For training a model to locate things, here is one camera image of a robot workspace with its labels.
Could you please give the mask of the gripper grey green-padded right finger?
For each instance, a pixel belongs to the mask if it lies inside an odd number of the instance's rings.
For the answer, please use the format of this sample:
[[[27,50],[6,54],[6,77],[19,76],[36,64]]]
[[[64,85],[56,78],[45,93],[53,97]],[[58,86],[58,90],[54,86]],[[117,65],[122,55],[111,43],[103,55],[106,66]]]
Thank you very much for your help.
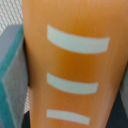
[[[128,66],[122,78],[116,101],[120,109],[128,115]]]

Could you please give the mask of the gripper grey green-padded left finger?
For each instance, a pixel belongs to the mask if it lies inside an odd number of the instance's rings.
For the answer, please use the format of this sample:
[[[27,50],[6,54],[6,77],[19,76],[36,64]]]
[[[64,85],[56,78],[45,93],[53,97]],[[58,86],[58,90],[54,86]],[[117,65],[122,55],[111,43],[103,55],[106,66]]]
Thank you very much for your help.
[[[0,36],[0,128],[22,128],[28,73],[22,25]]]

